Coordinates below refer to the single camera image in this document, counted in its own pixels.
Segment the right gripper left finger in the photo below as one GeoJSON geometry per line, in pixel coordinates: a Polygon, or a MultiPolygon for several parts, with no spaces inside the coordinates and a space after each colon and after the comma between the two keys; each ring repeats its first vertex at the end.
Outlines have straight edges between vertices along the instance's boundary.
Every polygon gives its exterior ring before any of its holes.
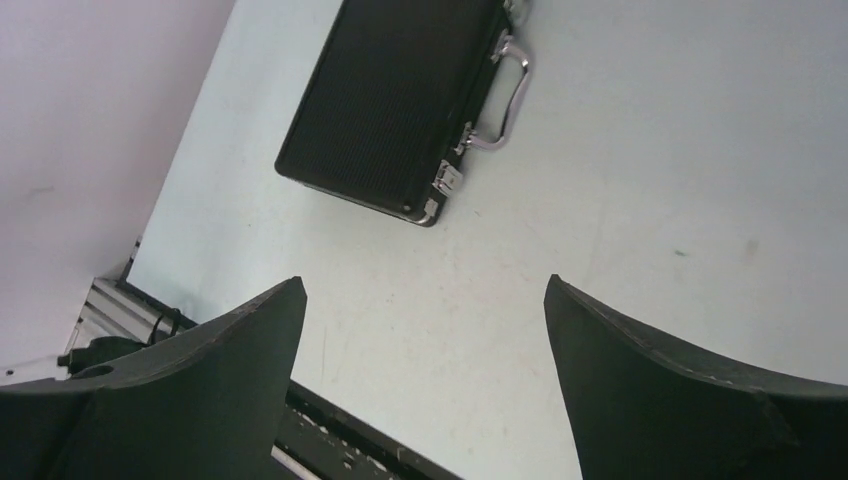
{"type": "Polygon", "coordinates": [[[5,479],[265,479],[305,319],[300,278],[66,380],[1,390],[5,479]]]}

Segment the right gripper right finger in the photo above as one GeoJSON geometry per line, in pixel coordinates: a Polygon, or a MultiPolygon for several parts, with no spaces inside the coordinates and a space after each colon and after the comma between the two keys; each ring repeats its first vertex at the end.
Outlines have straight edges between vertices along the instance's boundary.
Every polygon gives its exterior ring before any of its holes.
{"type": "Polygon", "coordinates": [[[847,389],[749,365],[558,276],[544,313],[587,479],[843,479],[847,389]]]}

